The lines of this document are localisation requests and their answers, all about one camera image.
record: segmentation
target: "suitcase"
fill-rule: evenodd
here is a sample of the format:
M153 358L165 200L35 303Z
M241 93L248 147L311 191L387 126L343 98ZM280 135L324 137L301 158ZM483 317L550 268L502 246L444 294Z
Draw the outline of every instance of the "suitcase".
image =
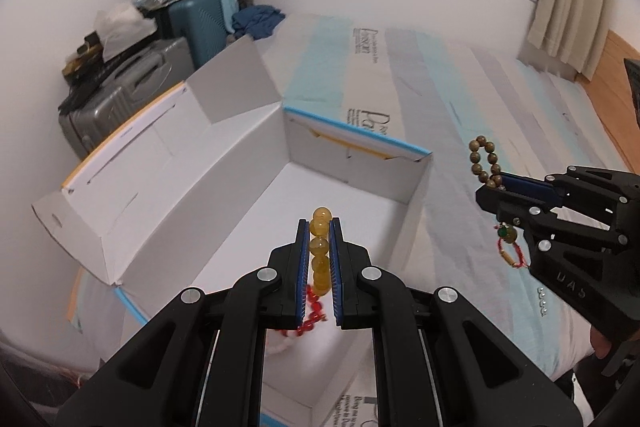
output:
M153 42L124 62L84 107L60 116L66 140L84 159L112 132L193 73L184 38Z
M196 69L226 46L220 0L180 0L154 13L161 38L185 37Z

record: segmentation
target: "open box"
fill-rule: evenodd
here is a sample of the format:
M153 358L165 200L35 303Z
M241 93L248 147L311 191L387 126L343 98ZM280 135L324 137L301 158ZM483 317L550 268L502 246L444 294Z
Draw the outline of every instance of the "open box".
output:
M402 268L414 243L430 153L282 107L242 38L124 124L62 188L33 205L50 235L147 315L183 288L231 287L292 243L327 206L346 241ZM331 294L322 298L331 312ZM262 406L319 426L353 378L368 331L318 323L265 359Z

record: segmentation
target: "bed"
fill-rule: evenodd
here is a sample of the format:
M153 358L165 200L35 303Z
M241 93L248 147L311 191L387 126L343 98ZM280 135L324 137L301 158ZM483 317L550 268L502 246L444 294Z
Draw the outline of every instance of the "bed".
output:
M571 164L626 170L580 84L461 42L344 18L291 15L257 44L287 105L433 151L400 274L407 285L457 288L551 378L590 354L589 325L550 292L542 305L540 284L498 254L467 148L484 134L503 170L536 178ZM70 319L105 359L145 321L118 298L81 271L70 303Z

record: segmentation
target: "brown bead bracelet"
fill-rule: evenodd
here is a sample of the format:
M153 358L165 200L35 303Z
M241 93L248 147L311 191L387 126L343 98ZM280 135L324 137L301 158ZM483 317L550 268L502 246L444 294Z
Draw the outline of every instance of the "brown bead bracelet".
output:
M479 150L481 147L484 147L484 151L487 153L486 159L491 165L491 175L480 165L481 156ZM495 153L495 144L487 141L484 136L478 136L475 140L469 142L469 150L471 151L469 156L472 163L471 172L473 172L474 176L478 176L478 181L487 187L505 190L502 184L502 176L500 175L502 169L498 165L498 155Z

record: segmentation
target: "blue cloth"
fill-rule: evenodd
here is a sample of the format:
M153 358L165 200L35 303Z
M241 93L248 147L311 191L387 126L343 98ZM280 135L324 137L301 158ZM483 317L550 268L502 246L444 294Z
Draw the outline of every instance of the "blue cloth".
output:
M273 6L249 6L234 15L236 38L251 35L255 40L273 35L274 28L284 20L284 13Z
M222 3L222 16L225 19L225 27L228 33L234 32L234 13L238 13L240 7L238 6L238 0L220 0Z

